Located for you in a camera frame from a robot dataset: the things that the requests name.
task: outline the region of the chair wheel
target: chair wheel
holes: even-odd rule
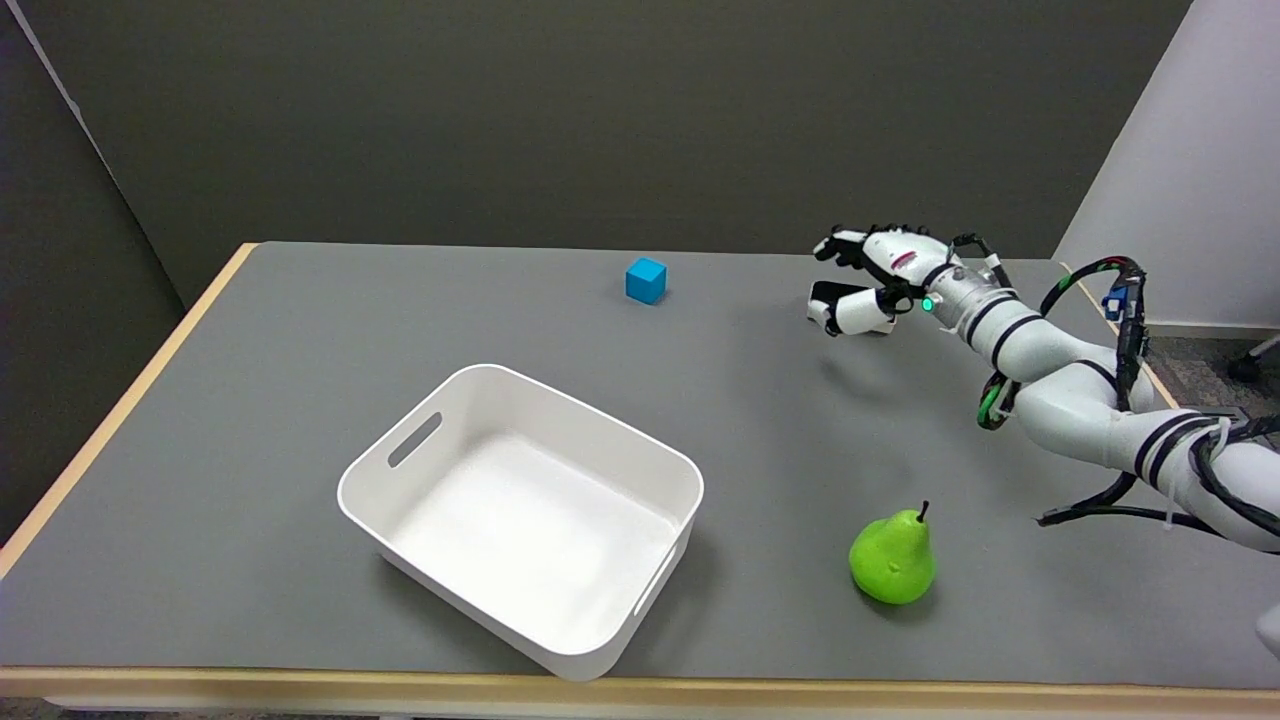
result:
[[[1233,380],[1256,383],[1258,382],[1258,378],[1262,377],[1262,368],[1258,365],[1257,357],[1252,355],[1242,355],[1240,357],[1228,363],[1226,374]]]

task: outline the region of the wooden table edge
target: wooden table edge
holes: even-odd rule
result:
[[[160,350],[138,374],[84,446],[0,548],[0,579],[14,566],[63,498],[101,452],[164,370],[183,341],[239,270],[257,243],[242,245],[218,273]],[[1084,286],[1080,290],[1101,314]],[[1115,325],[1108,323],[1112,331]],[[1146,368],[1170,406],[1178,404]],[[1280,712],[1280,691],[1149,685],[1033,683],[603,678],[568,683],[550,676],[372,673],[279,669],[0,667],[0,697],[178,697],[212,693],[250,698],[520,702],[576,705],[746,706],[817,708],[983,708],[1075,711]]]
[[[129,416],[129,413],[138,405],[142,396],[146,395],[151,383],[160,375],[169,360],[178,352],[182,347],[183,341],[191,334],[191,331],[196,328],[200,319],[205,316],[209,306],[214,304],[218,295],[227,287],[236,270],[244,264],[248,254],[253,251],[257,243],[246,243],[236,250],[232,259],[227,261],[227,265],[218,273],[214,282],[205,288],[196,304],[191,306],[191,310],[182,318],[178,327],[165,338],[164,345],[160,350],[147,361],[146,366],[142,368],[142,373],[134,378],[133,383],[129,386],[120,400],[116,401],[111,411],[106,414],[106,418],[97,425],[93,434],[88,437],[88,441],[79,448],[79,452],[72,457],[72,461],[67,468],[58,475],[54,484],[49,487],[36,507],[32,509],[27,519],[18,525],[18,529],[9,538],[9,542],[0,548],[0,579],[4,579],[13,569],[22,553],[26,552],[27,547],[31,546],[31,541],[36,539],[36,534],[45,527],[49,518],[52,516],[58,506],[61,505],[63,498],[70,493],[76,483],[79,482],[81,477],[88,470],[88,466],[97,459],[97,454],[102,451],[115,430],[119,429],[124,419]]]
[[[4,667],[5,697],[237,698],[576,707],[1280,712],[1280,692],[1036,683],[602,678],[279,669]]]

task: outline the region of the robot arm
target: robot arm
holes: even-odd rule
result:
[[[863,233],[837,227],[818,243],[814,256],[865,269],[883,287],[835,299],[815,293],[809,316],[828,333],[856,334],[920,301],[996,370],[996,378],[1011,382],[1009,410],[1016,413],[1032,442],[1123,473],[1110,496],[1050,512],[1042,524],[1117,514],[1121,509],[1114,501],[1142,479],[1185,511],[1176,515],[1178,524],[1280,552],[1280,456],[1222,438],[1219,421],[1199,413],[1151,411],[1155,391],[1137,372],[1134,350],[1143,340],[1140,323],[1121,322],[1125,352],[1084,342],[1048,322],[1044,307],[1037,313],[1023,304],[1007,281],[997,279],[995,254],[988,251],[987,272],[977,272],[955,258],[954,245],[929,237],[924,228],[890,225]],[[1121,269],[1124,279],[1124,268],[1101,266]],[[1059,292],[1066,287],[1060,283]],[[1140,295],[1121,293],[1120,299],[1128,302],[1121,313],[1128,310],[1129,318],[1137,314],[1140,320]],[[1206,475],[1215,480],[1207,482]]]

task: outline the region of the green pear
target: green pear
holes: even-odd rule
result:
[[[849,548],[854,582],[881,602],[914,602],[933,584],[937,566],[929,547],[929,524],[920,510],[902,510],[863,528]]]

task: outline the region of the table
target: table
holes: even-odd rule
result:
[[[979,430],[987,370],[931,319],[831,340],[804,320],[808,286],[852,273],[655,258],[671,291],[649,307],[622,295],[625,252],[242,247],[0,553],[0,693],[494,716],[1280,710],[1252,633],[1280,597],[1268,557],[1157,523],[1039,529],[1111,473],[1016,423]],[[1029,295],[1062,274],[1009,268]],[[1110,343],[1091,304],[1069,293],[1053,320]],[[480,361],[705,475],[686,556],[603,680],[545,676],[337,510],[346,465]],[[925,497],[936,587],[863,600],[852,536]]]

